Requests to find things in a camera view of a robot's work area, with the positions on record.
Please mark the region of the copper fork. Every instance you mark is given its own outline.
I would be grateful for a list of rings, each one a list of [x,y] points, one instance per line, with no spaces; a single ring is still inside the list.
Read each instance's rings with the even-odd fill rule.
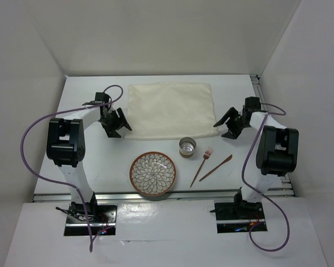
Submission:
[[[193,177],[193,180],[192,180],[192,182],[191,182],[191,184],[190,184],[190,187],[192,187],[193,184],[195,183],[195,181],[196,181],[196,179],[197,179],[197,177],[198,177],[198,175],[199,175],[201,169],[203,168],[203,165],[204,165],[205,161],[206,161],[208,158],[210,158],[210,156],[211,156],[212,153],[213,153],[213,149],[212,149],[211,147],[208,147],[207,150],[205,151],[204,155],[203,155],[202,163],[200,164],[200,166],[199,166],[199,168],[198,168],[198,170],[197,170],[195,176]]]

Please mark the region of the cream cloth placemat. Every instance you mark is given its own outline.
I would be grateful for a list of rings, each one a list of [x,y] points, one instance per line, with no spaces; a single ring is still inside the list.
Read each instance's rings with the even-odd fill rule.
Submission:
[[[166,82],[129,86],[128,140],[176,140],[216,136],[211,86]]]

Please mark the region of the metal cup with cork base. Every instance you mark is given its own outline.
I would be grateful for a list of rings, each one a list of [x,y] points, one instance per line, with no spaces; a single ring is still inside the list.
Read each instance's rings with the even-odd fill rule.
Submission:
[[[193,156],[197,143],[191,137],[183,137],[179,141],[179,153],[183,158],[190,158]]]

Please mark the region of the patterned ceramic plate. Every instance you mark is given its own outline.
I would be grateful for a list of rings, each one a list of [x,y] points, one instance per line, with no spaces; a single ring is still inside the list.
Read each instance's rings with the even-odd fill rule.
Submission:
[[[176,182],[176,167],[164,153],[150,151],[139,155],[131,164],[129,178],[140,194],[158,196],[167,193]]]

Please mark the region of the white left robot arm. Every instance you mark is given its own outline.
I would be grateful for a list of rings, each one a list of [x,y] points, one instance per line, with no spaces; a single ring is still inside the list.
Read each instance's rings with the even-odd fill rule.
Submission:
[[[89,186],[82,160],[85,157],[85,130],[98,122],[108,138],[121,138],[121,128],[132,130],[121,108],[114,109],[112,98],[105,92],[95,93],[95,99],[84,103],[83,110],[64,118],[49,121],[47,157],[62,172],[65,182],[71,184],[71,216],[81,217],[87,222],[99,215],[96,196]]]

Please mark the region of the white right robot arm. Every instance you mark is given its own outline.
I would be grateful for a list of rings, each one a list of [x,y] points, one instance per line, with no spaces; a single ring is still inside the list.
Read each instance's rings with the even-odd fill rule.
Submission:
[[[275,179],[293,172],[297,165],[299,132],[277,122],[273,112],[262,109],[258,97],[247,97],[241,112],[231,107],[213,126],[226,125],[223,138],[235,140],[245,128],[257,131],[242,166],[243,186],[234,196],[230,211],[247,219],[261,209],[262,195]]]

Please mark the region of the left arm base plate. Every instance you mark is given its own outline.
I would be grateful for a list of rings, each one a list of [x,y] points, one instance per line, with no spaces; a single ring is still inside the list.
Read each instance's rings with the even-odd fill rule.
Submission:
[[[71,207],[62,209],[66,215],[64,236],[89,236],[85,214],[73,213]],[[116,234],[117,204],[104,204],[97,207],[96,215],[89,215],[92,236],[113,236]]]

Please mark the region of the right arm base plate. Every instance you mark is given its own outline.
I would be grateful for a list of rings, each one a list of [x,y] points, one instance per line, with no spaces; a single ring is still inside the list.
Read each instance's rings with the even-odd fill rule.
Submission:
[[[267,231],[262,203],[243,200],[241,189],[232,202],[216,202],[210,213],[215,215],[218,234]]]

